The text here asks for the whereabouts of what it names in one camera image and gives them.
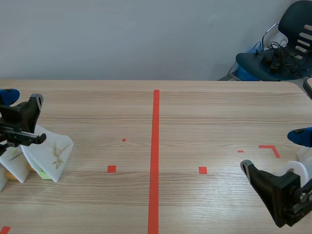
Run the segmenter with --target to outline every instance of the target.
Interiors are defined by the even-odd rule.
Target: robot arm
[[[46,139],[45,134],[34,133],[43,103],[42,95],[32,94],[28,101],[10,107],[19,96],[17,90],[0,90],[0,142],[6,141],[0,144],[0,156],[8,147],[41,144]]]
[[[293,130],[288,133],[288,139],[312,147],[312,128]],[[276,176],[258,170],[249,160],[241,162],[241,169],[278,227],[292,226],[312,210],[312,180],[301,186],[298,174],[288,171]]]

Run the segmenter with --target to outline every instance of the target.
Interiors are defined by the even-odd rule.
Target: white wall
[[[295,0],[1,0],[0,78],[226,75]]]

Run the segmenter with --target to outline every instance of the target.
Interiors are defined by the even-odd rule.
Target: chair seat
[[[270,50],[266,50],[261,52],[260,55],[257,55],[256,53],[241,53],[236,56],[236,61],[245,71],[263,81],[294,80],[312,74],[312,59],[310,59],[303,67],[305,69],[310,69],[307,71],[301,70],[300,77],[295,77],[295,74],[293,77],[285,77],[280,73],[271,73],[261,62],[263,56],[269,52]]]

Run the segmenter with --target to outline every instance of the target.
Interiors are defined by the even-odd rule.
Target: red tape marker
[[[0,234],[8,234],[11,227],[3,227],[0,231]]]
[[[208,174],[207,167],[198,167],[199,173],[202,175]]]
[[[116,172],[116,165],[107,166],[108,173],[115,173]]]
[[[159,90],[154,90],[148,234],[159,230]]]
[[[281,156],[279,155],[276,147],[274,145],[259,145],[260,149],[272,149],[273,153],[275,154],[276,158],[281,158]]]

